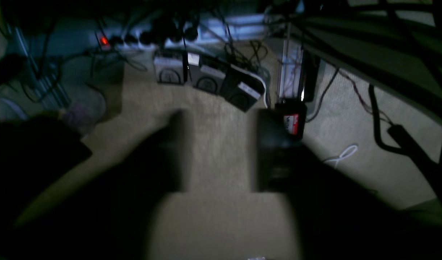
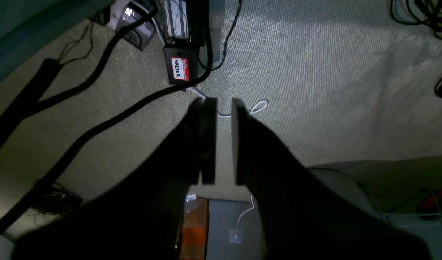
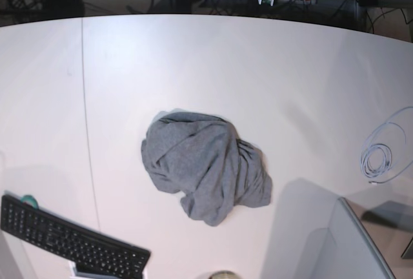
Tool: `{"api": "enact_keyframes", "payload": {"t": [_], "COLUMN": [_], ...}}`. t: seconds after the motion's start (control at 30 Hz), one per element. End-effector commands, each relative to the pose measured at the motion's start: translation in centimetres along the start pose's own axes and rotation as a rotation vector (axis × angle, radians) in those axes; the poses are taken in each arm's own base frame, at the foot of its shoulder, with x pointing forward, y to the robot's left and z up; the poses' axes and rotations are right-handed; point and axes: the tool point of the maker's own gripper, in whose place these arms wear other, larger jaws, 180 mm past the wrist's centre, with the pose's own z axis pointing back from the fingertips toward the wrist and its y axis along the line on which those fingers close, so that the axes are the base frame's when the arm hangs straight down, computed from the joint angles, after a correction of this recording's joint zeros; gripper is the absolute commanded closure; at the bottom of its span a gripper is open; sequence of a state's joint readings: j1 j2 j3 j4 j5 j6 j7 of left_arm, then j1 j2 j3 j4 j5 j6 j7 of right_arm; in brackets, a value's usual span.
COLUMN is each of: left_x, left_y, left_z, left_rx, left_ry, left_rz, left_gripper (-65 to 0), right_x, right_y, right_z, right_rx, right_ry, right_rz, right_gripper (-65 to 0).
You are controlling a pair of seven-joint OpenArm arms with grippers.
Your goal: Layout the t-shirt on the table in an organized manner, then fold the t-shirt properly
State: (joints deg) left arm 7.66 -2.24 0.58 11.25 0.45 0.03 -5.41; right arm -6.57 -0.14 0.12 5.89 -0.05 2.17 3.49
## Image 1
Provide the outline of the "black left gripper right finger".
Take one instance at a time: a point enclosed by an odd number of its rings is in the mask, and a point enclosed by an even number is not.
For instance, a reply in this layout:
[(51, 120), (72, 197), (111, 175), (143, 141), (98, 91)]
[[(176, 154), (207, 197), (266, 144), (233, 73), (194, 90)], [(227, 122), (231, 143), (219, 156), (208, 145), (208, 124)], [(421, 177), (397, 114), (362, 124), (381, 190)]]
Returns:
[(315, 161), (312, 151), (285, 129), (279, 115), (266, 109), (257, 112), (254, 153), (258, 192), (287, 191)]

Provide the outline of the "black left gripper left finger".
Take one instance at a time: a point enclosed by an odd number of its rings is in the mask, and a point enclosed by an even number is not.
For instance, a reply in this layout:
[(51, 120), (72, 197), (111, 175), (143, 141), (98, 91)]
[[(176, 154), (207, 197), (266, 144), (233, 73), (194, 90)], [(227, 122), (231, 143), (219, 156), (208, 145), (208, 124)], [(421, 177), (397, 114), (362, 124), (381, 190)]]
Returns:
[(152, 188), (183, 191), (186, 112), (177, 110), (168, 123), (148, 136), (127, 158), (127, 165)]

